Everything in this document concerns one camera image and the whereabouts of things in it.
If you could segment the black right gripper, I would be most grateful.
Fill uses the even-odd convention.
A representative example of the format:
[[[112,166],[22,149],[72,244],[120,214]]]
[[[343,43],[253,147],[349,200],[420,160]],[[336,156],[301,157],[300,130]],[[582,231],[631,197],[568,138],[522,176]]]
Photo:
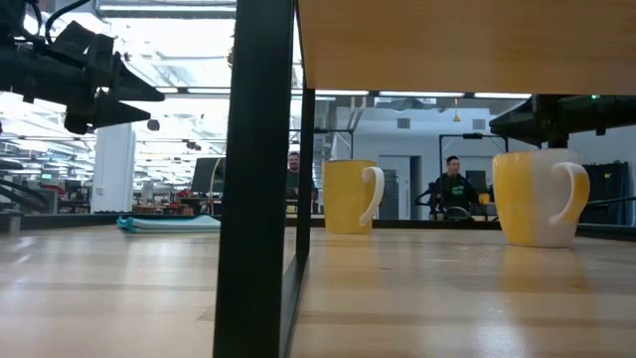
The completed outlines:
[[[573,133],[636,125],[636,95],[533,94],[489,122],[493,134],[537,147],[568,149]]]

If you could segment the person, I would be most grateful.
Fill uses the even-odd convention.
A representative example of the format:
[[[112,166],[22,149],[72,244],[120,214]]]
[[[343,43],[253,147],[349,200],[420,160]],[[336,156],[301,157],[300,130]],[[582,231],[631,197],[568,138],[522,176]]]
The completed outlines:
[[[473,221],[472,209],[478,204],[478,193],[460,174],[460,160],[451,155],[446,171],[435,180],[431,191],[431,213],[436,221]]]
[[[300,154],[290,152],[287,157],[287,179],[286,179],[286,199],[297,201],[300,185]],[[311,213],[315,214],[317,209],[318,189],[314,180],[311,180]]]

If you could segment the large yellow white mug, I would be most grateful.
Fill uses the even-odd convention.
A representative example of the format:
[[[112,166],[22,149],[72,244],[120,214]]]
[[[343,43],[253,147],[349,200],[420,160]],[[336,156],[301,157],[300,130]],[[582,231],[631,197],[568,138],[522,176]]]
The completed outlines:
[[[580,155],[549,148],[493,158],[495,204],[510,245],[570,248],[590,193]]]

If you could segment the light blue folded cloth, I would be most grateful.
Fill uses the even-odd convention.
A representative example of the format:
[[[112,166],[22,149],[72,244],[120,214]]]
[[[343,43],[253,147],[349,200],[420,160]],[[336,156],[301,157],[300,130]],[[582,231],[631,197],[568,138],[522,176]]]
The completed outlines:
[[[190,219],[119,217],[116,226],[132,234],[216,233],[221,229],[221,222],[205,215]]]

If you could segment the wooden shelf black frame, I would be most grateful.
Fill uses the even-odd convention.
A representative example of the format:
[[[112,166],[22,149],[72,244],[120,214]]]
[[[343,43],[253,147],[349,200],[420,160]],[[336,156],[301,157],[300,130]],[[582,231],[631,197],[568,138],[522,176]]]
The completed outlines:
[[[636,94],[636,0],[238,0],[214,358],[279,358],[292,52],[309,90]]]

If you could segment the grey door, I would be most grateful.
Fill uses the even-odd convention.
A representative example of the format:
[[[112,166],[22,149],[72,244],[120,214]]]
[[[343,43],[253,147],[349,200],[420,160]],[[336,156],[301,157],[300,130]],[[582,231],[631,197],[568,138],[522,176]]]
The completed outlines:
[[[420,220],[415,204],[423,192],[419,156],[381,155],[379,166],[385,173],[385,192],[379,209],[381,220]]]

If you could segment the white pillar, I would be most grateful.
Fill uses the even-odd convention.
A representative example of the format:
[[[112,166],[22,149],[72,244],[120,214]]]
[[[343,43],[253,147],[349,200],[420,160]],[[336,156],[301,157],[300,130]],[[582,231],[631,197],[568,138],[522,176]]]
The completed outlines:
[[[94,214],[131,210],[135,144],[135,131],[130,123],[103,127],[96,132],[90,200]]]

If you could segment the yellow mug white handle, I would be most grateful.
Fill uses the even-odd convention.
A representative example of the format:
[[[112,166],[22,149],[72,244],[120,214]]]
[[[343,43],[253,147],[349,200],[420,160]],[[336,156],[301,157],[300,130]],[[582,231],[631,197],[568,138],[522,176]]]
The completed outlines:
[[[382,202],[385,173],[371,160],[324,164],[325,227],[334,235],[368,235]]]

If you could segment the black gantry frame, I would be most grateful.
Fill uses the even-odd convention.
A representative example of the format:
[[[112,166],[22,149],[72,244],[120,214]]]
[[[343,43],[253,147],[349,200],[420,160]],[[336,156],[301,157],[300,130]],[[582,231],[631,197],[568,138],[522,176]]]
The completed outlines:
[[[440,134],[438,136],[438,172],[446,171],[446,159],[457,156],[460,174],[478,193],[478,204],[472,209],[473,221],[497,221],[494,207],[492,159],[495,154],[509,151],[506,136],[482,133]]]

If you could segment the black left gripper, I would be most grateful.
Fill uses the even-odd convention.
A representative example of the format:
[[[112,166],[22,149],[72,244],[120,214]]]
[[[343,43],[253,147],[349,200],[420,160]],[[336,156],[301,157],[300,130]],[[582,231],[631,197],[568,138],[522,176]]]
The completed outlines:
[[[0,91],[67,107],[64,127],[75,134],[143,121],[150,113],[116,101],[164,100],[164,94],[131,72],[114,39],[94,33],[76,21],[53,44],[40,37],[21,44],[24,32],[15,22],[0,21]]]

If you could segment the dark monitor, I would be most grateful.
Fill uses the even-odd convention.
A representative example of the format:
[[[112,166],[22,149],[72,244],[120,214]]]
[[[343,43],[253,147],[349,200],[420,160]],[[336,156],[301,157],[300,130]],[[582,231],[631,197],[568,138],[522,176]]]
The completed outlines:
[[[221,195],[224,191],[225,158],[198,158],[191,190]]]

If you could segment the black panel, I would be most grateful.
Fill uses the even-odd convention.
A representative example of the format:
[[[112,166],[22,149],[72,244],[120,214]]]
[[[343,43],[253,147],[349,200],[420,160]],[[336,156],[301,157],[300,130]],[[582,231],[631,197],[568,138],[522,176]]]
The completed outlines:
[[[630,196],[630,177],[627,162],[585,164],[590,180],[589,202],[623,199]],[[586,207],[580,221],[588,224],[628,225],[627,201],[598,204]]]

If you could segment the black aluminium table frame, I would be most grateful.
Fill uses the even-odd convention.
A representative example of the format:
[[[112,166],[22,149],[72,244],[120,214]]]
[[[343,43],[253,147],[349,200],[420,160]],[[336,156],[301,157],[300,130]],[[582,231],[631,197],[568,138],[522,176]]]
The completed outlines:
[[[20,229],[23,231],[66,229],[115,225],[117,214],[55,214],[22,215]],[[400,221],[374,220],[374,229],[404,230],[489,230],[500,231],[498,222],[451,222],[451,221]],[[603,224],[579,224],[576,230],[579,237],[614,240],[636,243],[636,227]]]

